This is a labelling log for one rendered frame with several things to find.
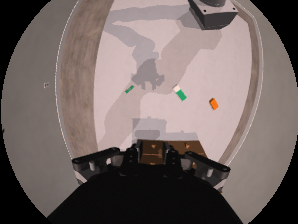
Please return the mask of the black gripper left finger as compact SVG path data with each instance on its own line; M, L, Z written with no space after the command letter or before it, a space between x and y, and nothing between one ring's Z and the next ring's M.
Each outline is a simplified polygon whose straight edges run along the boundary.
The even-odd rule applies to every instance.
M138 153L132 153L138 152ZM89 155L72 159L73 169L81 185L95 175L120 167L120 176L139 176L139 164L143 152L143 141L132 144L126 151L111 147ZM123 157L124 156L124 157ZM107 164L107 159L111 163Z

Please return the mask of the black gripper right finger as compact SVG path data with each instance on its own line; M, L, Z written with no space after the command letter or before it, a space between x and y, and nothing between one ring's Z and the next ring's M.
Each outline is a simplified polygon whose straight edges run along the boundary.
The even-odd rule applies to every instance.
M208 181L219 192L221 192L231 170L228 166L192 151L186 151L184 155L179 154L168 142L163 142L162 158L163 164L166 162L163 177L182 179L183 171L185 171ZM193 162L197 165L196 169L192 168Z

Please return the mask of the green rectangular block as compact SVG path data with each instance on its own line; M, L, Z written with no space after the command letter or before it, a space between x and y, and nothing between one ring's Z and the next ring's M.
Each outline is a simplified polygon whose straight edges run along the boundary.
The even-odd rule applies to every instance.
M182 101L187 98L178 85L174 86L173 89Z

